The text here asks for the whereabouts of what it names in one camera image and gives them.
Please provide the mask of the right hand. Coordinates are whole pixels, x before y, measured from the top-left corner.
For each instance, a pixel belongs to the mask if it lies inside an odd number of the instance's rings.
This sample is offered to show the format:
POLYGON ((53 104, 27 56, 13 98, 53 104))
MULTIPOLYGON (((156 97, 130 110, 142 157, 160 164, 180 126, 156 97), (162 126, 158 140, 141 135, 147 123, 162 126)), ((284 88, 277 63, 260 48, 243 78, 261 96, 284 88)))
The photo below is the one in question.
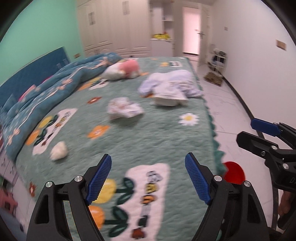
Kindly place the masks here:
POLYGON ((290 193, 287 191, 283 192, 281 196, 280 205, 278 207, 278 214, 280 217, 284 216, 289 212, 293 197, 294 197, 293 193, 290 193))

